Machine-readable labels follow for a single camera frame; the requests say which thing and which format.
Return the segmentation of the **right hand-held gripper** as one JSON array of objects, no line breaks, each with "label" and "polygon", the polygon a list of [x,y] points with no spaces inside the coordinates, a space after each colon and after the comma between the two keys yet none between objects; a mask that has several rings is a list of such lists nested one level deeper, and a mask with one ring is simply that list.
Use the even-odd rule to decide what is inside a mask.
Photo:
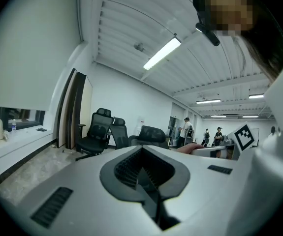
[{"label": "right hand-held gripper", "polygon": [[[243,123],[237,129],[230,132],[227,136],[228,139],[231,140],[234,145],[231,159],[238,160],[238,158],[244,151],[253,146],[258,146],[259,129],[252,129],[248,123]],[[227,149],[223,146],[205,147],[193,150],[192,155],[210,158],[226,158]]]}]

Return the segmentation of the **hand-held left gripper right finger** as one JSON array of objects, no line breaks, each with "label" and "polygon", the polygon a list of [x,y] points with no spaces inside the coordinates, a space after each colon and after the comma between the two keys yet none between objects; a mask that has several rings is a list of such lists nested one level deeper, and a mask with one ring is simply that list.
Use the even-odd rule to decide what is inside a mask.
[{"label": "hand-held left gripper right finger", "polygon": [[232,201],[225,194],[235,161],[141,147],[144,208],[152,224],[141,235],[226,236]]}]

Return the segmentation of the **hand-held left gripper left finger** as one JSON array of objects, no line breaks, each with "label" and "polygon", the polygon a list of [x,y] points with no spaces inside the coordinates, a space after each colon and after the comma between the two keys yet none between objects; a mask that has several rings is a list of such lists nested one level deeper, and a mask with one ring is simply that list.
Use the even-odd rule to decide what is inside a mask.
[{"label": "hand-held left gripper left finger", "polygon": [[50,236],[156,236],[160,227],[140,203],[123,202],[110,195],[100,182],[99,173],[108,161],[129,152],[123,148],[73,162],[39,184],[18,204],[28,217],[59,188],[72,194],[49,228],[31,223]]}]

